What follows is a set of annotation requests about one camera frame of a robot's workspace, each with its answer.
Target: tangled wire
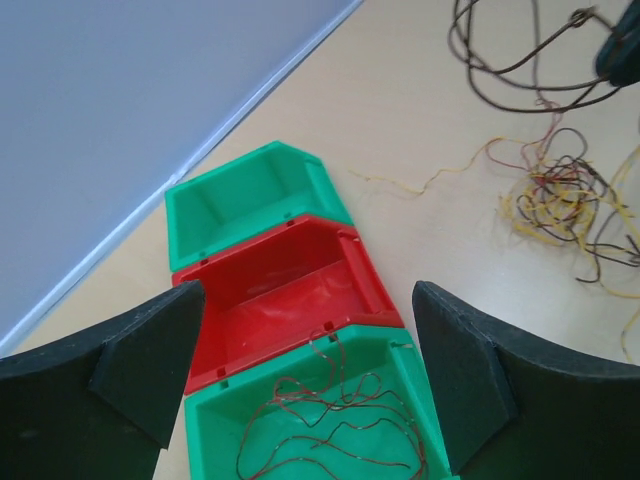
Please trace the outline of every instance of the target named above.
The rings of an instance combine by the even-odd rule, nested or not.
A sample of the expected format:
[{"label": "tangled wire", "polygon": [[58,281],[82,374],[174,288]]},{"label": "tangled wire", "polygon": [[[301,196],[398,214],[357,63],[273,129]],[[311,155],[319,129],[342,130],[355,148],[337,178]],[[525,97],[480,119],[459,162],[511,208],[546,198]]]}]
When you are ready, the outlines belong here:
[{"label": "tangled wire", "polygon": [[[329,336],[338,344],[340,349],[339,365],[314,345],[313,334],[309,341],[314,352],[331,366],[327,385],[320,390],[313,390],[292,377],[283,377],[275,382],[273,386],[273,398],[261,405],[255,411],[246,426],[240,449],[238,451],[238,456],[236,458],[236,474],[238,475],[238,478],[242,480],[255,480],[262,478],[269,473],[273,473],[275,470],[280,469],[287,464],[302,462],[315,465],[322,469],[330,478],[339,480],[339,478],[331,471],[330,467],[320,460],[320,458],[323,457],[321,457],[319,453],[318,455],[314,455],[314,452],[322,449],[329,449],[334,451],[336,454],[341,454],[359,462],[390,469],[407,470],[406,478],[410,480],[421,480],[427,478],[428,467],[424,442],[420,430],[418,429],[418,425],[411,415],[409,408],[405,405],[400,395],[393,390],[387,389],[383,391],[382,379],[378,374],[373,372],[362,375],[355,391],[348,392],[345,378],[345,364],[347,360],[346,350],[335,333],[330,333]],[[327,400],[323,397],[334,390],[334,380],[338,369],[340,371],[340,394],[336,399]],[[363,393],[365,390],[365,383],[375,384],[375,388],[373,388],[372,393]],[[294,388],[293,390],[285,393],[285,385],[287,384]],[[241,472],[241,470],[243,470],[241,468],[241,463],[243,456],[249,454],[249,452],[245,453],[245,450],[248,450],[247,444],[251,436],[252,427],[256,420],[266,413],[265,410],[271,408],[280,409],[291,415],[291,424],[300,425],[301,433],[297,435],[290,435],[282,439],[274,446],[271,454],[262,467],[250,475],[245,475]],[[354,425],[353,423],[344,420],[343,416],[340,415],[341,413],[352,409],[379,410],[381,416],[371,423]],[[327,424],[334,424],[334,426],[329,430],[330,427],[324,427]],[[383,427],[384,425],[391,427],[384,430],[385,444],[392,445],[397,444],[398,442],[406,442],[406,451],[413,452],[415,455],[415,460],[413,462],[410,462],[410,459],[407,458],[402,458],[398,461],[383,461],[378,458],[365,457],[349,451],[346,447],[338,444],[339,442],[337,437],[339,437],[338,434],[341,431],[369,431],[369,435],[371,435],[371,430]],[[321,427],[324,427],[324,431],[329,432],[328,435],[319,437],[311,434],[314,429]],[[300,448],[303,448],[303,445],[306,446],[307,449],[305,451],[307,453],[303,455],[296,455],[292,458],[285,458],[276,462],[276,456],[283,450],[282,447],[291,442],[298,442],[300,444]],[[383,476],[379,478],[389,478],[384,473],[382,475]]]},{"label": "tangled wire", "polygon": [[[466,6],[461,8],[461,0],[455,0],[453,7],[453,22],[449,29],[448,43],[449,49],[453,55],[463,62],[466,66],[467,81],[473,92],[480,97],[483,101],[495,107],[499,110],[515,113],[544,113],[544,112],[566,112],[574,110],[576,108],[582,108],[589,105],[602,102],[607,98],[615,95],[620,88],[612,89],[607,93],[595,98],[589,98],[595,88],[601,83],[607,81],[607,75],[598,76],[593,80],[577,83],[574,85],[562,85],[562,86],[549,86],[541,85],[538,79],[538,65],[539,54],[549,45],[551,45],[560,36],[564,35],[571,29],[580,28],[589,22],[595,21],[610,34],[612,38],[617,39],[618,49],[623,42],[622,38],[614,28],[614,26],[600,13],[598,13],[596,7],[582,8],[576,10],[558,30],[551,34],[545,40],[542,40],[540,33],[540,9],[538,6],[538,0],[531,0],[532,15],[533,15],[533,49],[524,55],[517,62],[501,67],[492,67],[487,60],[478,54],[473,47],[474,40],[474,13],[477,8],[477,4],[480,0],[467,0]],[[523,83],[513,80],[506,75],[516,70],[519,70],[523,66],[532,65],[533,77],[531,83]],[[481,73],[489,75],[492,78],[499,80],[508,86],[520,90],[536,92],[538,97],[543,93],[552,92],[579,92],[576,98],[566,105],[559,105],[557,103],[551,104],[546,101],[538,101],[537,108],[520,108],[511,107],[508,105],[500,104],[487,96],[476,83],[476,74]]]}]

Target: beige floor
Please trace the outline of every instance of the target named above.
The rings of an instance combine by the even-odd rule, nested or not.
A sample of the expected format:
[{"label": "beige floor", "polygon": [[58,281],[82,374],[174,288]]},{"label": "beige floor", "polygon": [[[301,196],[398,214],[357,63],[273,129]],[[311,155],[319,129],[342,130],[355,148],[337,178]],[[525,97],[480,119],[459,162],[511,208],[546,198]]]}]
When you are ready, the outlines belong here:
[{"label": "beige floor", "polygon": [[[487,3],[493,5],[493,16],[481,31],[491,39],[499,20],[500,34],[510,35],[509,41],[500,37],[492,46],[500,59],[508,60],[510,53],[528,45],[529,20],[515,7],[503,11],[500,2]],[[577,0],[553,3],[543,10],[543,21],[551,26],[560,21],[556,14],[566,18],[571,11],[565,3],[581,6]],[[621,2],[610,3],[615,4],[612,9],[622,7]],[[497,218],[497,195],[517,178],[511,172],[480,161],[465,174],[443,175],[419,198],[348,172],[352,167],[419,186],[441,167],[464,165],[490,137],[533,139],[544,130],[545,117],[497,112],[472,95],[461,65],[446,48],[450,8],[445,0],[366,1],[194,175],[274,139],[313,152],[325,161],[411,329],[412,286],[428,279],[545,338],[622,360],[619,333],[638,302],[579,285],[573,277],[586,266],[575,255],[522,241]],[[568,64],[582,73],[601,41],[595,29],[579,45],[569,42],[574,50],[550,54],[545,73],[551,81],[563,80]],[[567,123],[588,136],[592,158],[605,176],[637,144],[637,108],[627,105],[637,106],[638,95],[638,89],[629,89],[605,104],[567,115]],[[640,192],[633,188],[639,181],[632,179],[632,192]],[[630,194],[632,206],[634,199]],[[637,278],[624,281],[640,290]],[[20,350],[109,318],[169,287],[166,219],[160,206]],[[629,342],[640,357],[637,330]],[[155,478],[188,478],[182,412]]]}]

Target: red plastic bin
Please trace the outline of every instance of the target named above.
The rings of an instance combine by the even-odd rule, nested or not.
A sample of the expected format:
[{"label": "red plastic bin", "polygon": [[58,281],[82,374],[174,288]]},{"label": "red plastic bin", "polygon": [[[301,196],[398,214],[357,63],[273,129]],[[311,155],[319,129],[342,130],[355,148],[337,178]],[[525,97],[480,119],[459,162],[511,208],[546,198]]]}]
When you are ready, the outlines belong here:
[{"label": "red plastic bin", "polygon": [[303,215],[173,275],[206,293],[185,389],[351,324],[404,327],[353,227]]}]

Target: copper wire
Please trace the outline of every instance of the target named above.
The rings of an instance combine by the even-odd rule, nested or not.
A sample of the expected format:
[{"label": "copper wire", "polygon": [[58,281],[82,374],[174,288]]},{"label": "copper wire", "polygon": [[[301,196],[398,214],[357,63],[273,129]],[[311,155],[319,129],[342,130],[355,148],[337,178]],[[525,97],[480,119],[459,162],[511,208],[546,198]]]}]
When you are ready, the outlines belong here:
[{"label": "copper wire", "polygon": [[[254,412],[249,423],[247,424],[242,441],[240,444],[240,448],[238,450],[238,456],[236,458],[236,474],[238,478],[241,480],[256,480],[264,477],[265,475],[274,472],[284,465],[288,465],[290,463],[302,462],[302,463],[310,463],[318,466],[332,479],[340,480],[331,469],[320,462],[317,459],[314,459],[309,456],[301,455],[296,456],[294,458],[288,458],[282,460],[277,463],[273,463],[278,451],[285,445],[293,441],[297,442],[312,442],[313,445],[310,446],[310,451],[316,448],[330,448],[335,450],[337,453],[345,455],[347,457],[356,459],[358,461],[371,463],[375,465],[379,465],[381,467],[387,468],[403,468],[403,469],[411,469],[411,466],[404,461],[381,461],[374,458],[367,458],[356,453],[350,452],[345,448],[334,443],[333,439],[336,436],[337,432],[344,428],[349,428],[353,431],[367,431],[377,426],[386,423],[393,426],[396,430],[398,430],[401,434],[403,434],[409,441],[412,450],[416,454],[416,458],[419,461],[420,467],[413,473],[408,473],[409,479],[417,480],[422,478],[427,478],[428,475],[428,465],[425,453],[425,445],[422,439],[420,430],[418,425],[416,424],[415,419],[411,415],[408,407],[405,405],[404,401],[393,390],[382,390],[382,379],[377,373],[367,372],[363,374],[358,384],[353,392],[348,392],[346,389],[346,375],[345,375],[345,365],[347,361],[347,353],[344,348],[344,345],[338,339],[338,336],[335,333],[330,333],[329,336],[335,343],[338,345],[338,349],[340,352],[340,362],[339,364],[333,360],[331,357],[322,352],[317,346],[314,344],[315,340],[318,338],[319,334],[313,333],[310,336],[309,344],[313,349],[314,353],[326,361],[330,365],[330,373],[328,376],[327,384],[319,390],[313,390],[308,388],[302,382],[297,380],[296,378],[285,376],[281,377],[274,383],[273,386],[273,394],[272,399],[262,404],[258,409]],[[339,396],[334,401],[328,401],[322,398],[322,395],[327,394],[333,387],[336,376],[339,377]],[[363,393],[365,383],[373,383],[376,382],[376,387],[373,389],[373,393],[365,394]],[[294,386],[295,390],[292,391],[284,391],[285,385],[291,384]],[[398,408],[378,403],[378,400],[383,399],[384,397],[390,396],[392,397],[400,406]],[[300,404],[317,404],[319,406],[324,407],[322,413],[314,420],[310,421],[304,417],[301,413],[297,412],[294,408],[296,405]],[[255,473],[249,476],[243,476],[241,474],[241,458],[243,456],[244,450],[246,448],[247,439],[251,432],[251,429],[255,423],[255,421],[261,416],[264,410],[268,407],[276,407],[280,408],[282,411],[292,415],[297,420],[300,420],[301,424],[304,426],[305,431],[300,434],[291,435],[283,440],[281,440],[272,450],[271,454],[267,458],[266,462],[262,465],[262,467]],[[367,408],[367,409],[379,409],[382,412],[386,412],[387,416],[381,416],[377,420],[365,424],[365,425],[355,425],[350,422],[341,421],[336,425],[329,435],[326,438],[321,438],[317,436],[310,435],[306,433],[306,431],[315,428],[318,424],[325,421],[327,417],[330,416],[333,412],[341,412],[347,409],[352,408]]]}]

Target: brown wire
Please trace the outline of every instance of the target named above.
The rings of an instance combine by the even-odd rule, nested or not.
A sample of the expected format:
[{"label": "brown wire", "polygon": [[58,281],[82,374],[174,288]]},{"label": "brown wire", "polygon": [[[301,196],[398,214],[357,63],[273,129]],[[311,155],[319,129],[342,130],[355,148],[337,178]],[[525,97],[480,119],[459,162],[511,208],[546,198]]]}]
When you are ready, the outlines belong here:
[{"label": "brown wire", "polygon": [[[540,53],[549,45],[551,45],[555,40],[557,40],[560,36],[564,35],[566,32],[573,28],[580,28],[590,21],[595,21],[596,23],[604,27],[615,38],[619,38],[619,45],[622,43],[622,38],[620,38],[620,35],[616,31],[615,27],[605,17],[598,13],[596,7],[576,10],[564,25],[558,28],[545,40],[541,40],[540,11],[538,0],[531,0],[534,48],[512,65],[503,68],[493,68],[473,48],[474,9],[479,1],[480,0],[467,0],[467,5],[464,8],[460,8],[461,0],[455,0],[453,6],[453,22],[448,33],[448,44],[449,49],[451,50],[453,55],[466,65],[467,81],[472,91],[484,102],[499,110],[514,113],[566,112],[569,110],[575,110],[577,108],[587,107],[589,105],[594,105],[596,103],[602,102],[607,98],[612,97],[620,90],[620,88],[618,87],[598,97],[587,99],[587,97],[592,94],[592,92],[598,85],[607,81],[606,75],[599,76],[588,82],[582,82],[573,85],[549,86],[540,85],[538,82],[538,65]],[[459,51],[458,47],[456,47],[455,45],[454,39],[456,38],[462,45],[462,52]],[[518,70],[524,65],[527,65],[529,62],[533,62],[532,83],[518,82],[505,76],[506,74]],[[477,72],[489,75],[494,79],[506,83],[507,85],[516,89],[535,91],[538,99],[540,100],[538,102],[538,105],[541,105],[542,108],[512,107],[496,102],[488,95],[486,95],[477,85],[475,77],[475,74]],[[581,90],[581,92],[573,101],[566,105],[558,105],[554,102],[550,102],[543,95],[543,92],[572,92],[578,90]]]}]

